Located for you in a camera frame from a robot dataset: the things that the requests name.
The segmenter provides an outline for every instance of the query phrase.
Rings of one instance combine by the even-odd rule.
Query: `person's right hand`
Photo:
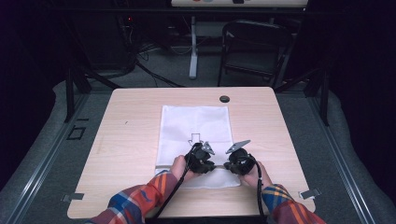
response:
[[[260,169],[262,170],[262,189],[265,189],[273,183],[262,163],[260,161],[257,161],[257,163],[260,165]],[[257,188],[257,183],[259,181],[259,172],[256,165],[247,175],[239,175],[238,177],[241,181],[246,182],[250,187],[253,187],[254,189]]]

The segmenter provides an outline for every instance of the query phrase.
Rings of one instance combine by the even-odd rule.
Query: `office chair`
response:
[[[226,74],[232,70],[260,76],[274,87],[291,41],[291,33],[279,25],[256,21],[225,24],[218,86],[224,69]]]

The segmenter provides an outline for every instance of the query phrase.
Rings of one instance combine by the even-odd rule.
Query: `dark background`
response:
[[[166,1],[132,1],[129,7],[149,7],[154,2],[154,7],[168,5]],[[56,5],[84,3],[92,4],[57,1]],[[102,3],[99,7],[114,7],[114,2]],[[123,32],[112,25],[114,22],[98,22],[103,17],[91,21],[75,17],[66,21],[70,26],[64,26],[46,10],[51,4],[17,0],[3,1],[0,6],[0,188],[45,124],[55,101],[52,88],[64,80],[72,63],[93,69],[125,69],[134,58],[130,46],[123,42]],[[309,1],[308,12],[326,13],[305,16],[285,78],[296,78],[330,58],[331,90],[342,103],[352,144],[375,183],[395,203],[394,9],[390,1]],[[156,31],[149,36],[166,48],[168,36],[164,27],[169,21],[177,23],[175,18],[136,19],[141,29],[147,25],[146,29]],[[108,30],[109,36],[89,39],[82,31],[84,25]],[[103,41],[111,42],[112,47],[97,51],[89,47],[90,43]],[[101,52],[117,57],[106,58]]]

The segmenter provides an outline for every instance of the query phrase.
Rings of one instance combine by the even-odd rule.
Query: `plaid shirt sleeve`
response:
[[[154,207],[161,206],[176,184],[177,179],[171,173],[159,173],[147,185],[134,186],[114,195],[107,210],[86,223],[145,223],[146,214]]]
[[[325,223],[304,205],[295,202],[282,185],[271,185],[262,191],[262,200],[278,224]]]

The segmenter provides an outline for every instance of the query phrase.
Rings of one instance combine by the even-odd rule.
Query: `gray carpet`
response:
[[[178,84],[187,87],[214,87],[217,83],[219,69],[219,48],[201,46],[199,50],[198,78],[195,80],[190,80],[188,76],[190,69],[189,52],[175,54],[170,51],[154,50],[149,52],[148,55],[142,55],[146,59],[148,56],[148,61],[143,59],[140,59],[140,61],[152,72],[167,77]],[[127,76],[112,78],[111,80],[122,87],[156,87],[153,78],[138,67]],[[111,93],[109,88],[98,81],[90,79],[90,82],[93,91],[77,117],[70,124],[71,127],[75,125],[75,128],[85,128],[84,134],[79,140],[67,140],[67,137],[69,139],[79,137],[76,130],[70,136],[68,134],[63,136],[59,154],[57,154],[55,162],[23,216],[21,223],[81,223],[82,221],[67,217],[66,211],[69,203],[61,202],[61,199],[64,194],[72,193],[76,188]],[[224,85],[260,86],[264,83],[260,79],[250,79],[240,77],[237,74],[230,74],[225,76]],[[157,81],[157,86],[160,88],[168,87],[161,81]],[[29,181],[29,177],[47,155],[50,148],[53,147],[53,141],[63,127],[65,118],[64,83],[57,86],[55,91],[57,93],[57,104],[49,122],[38,136],[19,170],[0,193],[2,210],[0,223],[6,223],[23,192],[23,188]],[[322,192],[322,195],[316,198],[316,213],[328,223],[361,223],[332,159],[327,138],[320,129],[318,120],[315,119],[315,111],[311,109],[309,104],[311,99],[304,98],[299,88],[290,94],[279,94],[277,99],[303,167],[308,186],[311,189],[319,188]],[[356,157],[353,147],[350,145],[344,115],[337,98],[333,94],[331,94],[329,103],[329,122],[331,124],[330,129],[346,157],[351,173],[356,178],[356,182],[361,188],[376,222],[394,223],[396,209],[388,197],[376,187],[364,166]],[[227,219],[213,218],[177,221],[184,223],[221,223],[221,221],[232,223]]]

